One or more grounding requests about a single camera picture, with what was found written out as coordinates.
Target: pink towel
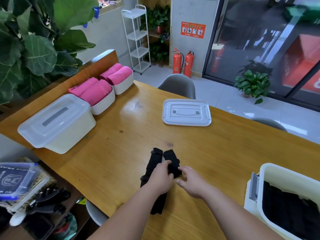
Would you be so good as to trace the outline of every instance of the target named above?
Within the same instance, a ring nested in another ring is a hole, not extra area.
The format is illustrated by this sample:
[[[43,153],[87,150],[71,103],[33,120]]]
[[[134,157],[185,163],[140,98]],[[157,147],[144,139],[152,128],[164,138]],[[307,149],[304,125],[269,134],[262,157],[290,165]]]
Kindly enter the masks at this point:
[[[126,80],[131,74],[133,70],[130,69],[130,67],[124,66],[119,71],[113,73],[112,75],[108,76],[107,82],[109,82],[111,85],[118,85],[122,83],[124,80]]]
[[[115,72],[119,71],[121,68],[122,68],[122,64],[120,63],[116,63],[114,64],[112,67],[110,67],[107,71],[103,72],[100,76],[99,76],[99,79],[105,79],[114,74]]]
[[[98,79],[95,77],[92,77],[85,82],[81,83],[78,86],[75,86],[73,88],[69,88],[69,93],[74,94],[77,97],[80,97],[88,88],[90,88],[92,85],[98,83]]]
[[[80,98],[88,102],[92,107],[103,100],[111,91],[110,84],[105,80],[100,80],[88,88]]]

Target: wooden partition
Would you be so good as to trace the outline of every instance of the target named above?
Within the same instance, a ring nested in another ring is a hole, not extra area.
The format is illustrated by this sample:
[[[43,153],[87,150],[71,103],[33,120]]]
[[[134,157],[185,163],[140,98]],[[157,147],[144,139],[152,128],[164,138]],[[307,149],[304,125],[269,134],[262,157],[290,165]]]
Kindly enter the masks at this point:
[[[54,82],[27,99],[23,106],[10,109],[3,106],[3,110],[0,110],[3,112],[2,120],[0,119],[0,133],[29,149],[33,149],[34,147],[18,133],[19,125],[62,95],[67,94],[69,88],[79,85],[91,77],[98,77],[118,62],[116,51],[107,50],[84,64],[76,75],[70,78],[63,77]]]

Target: red poster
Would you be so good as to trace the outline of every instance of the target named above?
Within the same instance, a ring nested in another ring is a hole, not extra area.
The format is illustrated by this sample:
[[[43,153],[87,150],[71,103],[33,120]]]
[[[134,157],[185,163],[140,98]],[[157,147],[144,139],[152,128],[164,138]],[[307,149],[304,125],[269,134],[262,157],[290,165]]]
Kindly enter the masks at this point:
[[[181,35],[203,39],[205,30],[204,24],[181,22]]]

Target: white shelf rack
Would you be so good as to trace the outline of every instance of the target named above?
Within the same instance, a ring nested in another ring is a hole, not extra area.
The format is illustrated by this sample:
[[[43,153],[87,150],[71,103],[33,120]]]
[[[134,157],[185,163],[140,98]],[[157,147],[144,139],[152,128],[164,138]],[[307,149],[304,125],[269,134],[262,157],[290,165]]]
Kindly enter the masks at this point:
[[[151,66],[150,60],[149,61],[143,60],[143,56],[146,55],[147,53],[149,53],[149,59],[150,59],[148,22],[146,22],[146,30],[140,31],[140,26],[141,26],[140,17],[142,15],[145,15],[146,20],[147,20],[147,9],[145,6],[138,4],[132,10],[122,10],[121,14],[122,14],[122,21],[123,21],[125,35],[127,37],[127,43],[128,43],[128,48],[129,48],[129,52],[130,52],[132,69],[136,72],[139,72],[140,75],[142,75],[142,73]],[[132,20],[132,26],[133,26],[133,30],[134,30],[132,33],[127,34],[126,25],[125,25],[125,18]],[[137,29],[135,28],[135,25],[134,25],[135,19],[137,19],[137,26],[138,26]],[[143,47],[143,45],[142,45],[143,44],[142,38],[145,36],[148,41],[148,47]],[[136,43],[136,49],[134,51],[130,51],[129,40],[133,40]],[[135,66],[132,62],[132,57],[138,59],[138,64]]]

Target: white bin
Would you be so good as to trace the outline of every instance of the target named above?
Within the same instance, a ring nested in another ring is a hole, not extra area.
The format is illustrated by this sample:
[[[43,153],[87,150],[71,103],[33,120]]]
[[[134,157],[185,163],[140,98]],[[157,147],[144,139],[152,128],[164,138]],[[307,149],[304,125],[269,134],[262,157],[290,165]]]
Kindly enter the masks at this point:
[[[300,198],[310,199],[320,206],[320,182],[310,177],[280,167],[272,163],[265,163],[260,167],[260,173],[252,174],[248,181],[244,200],[244,208],[266,223],[272,230],[284,239],[302,240],[292,233],[271,222],[262,210],[263,182],[278,189],[299,195]]]
[[[35,148],[64,154],[95,125],[90,104],[66,94],[24,121],[18,132]]]

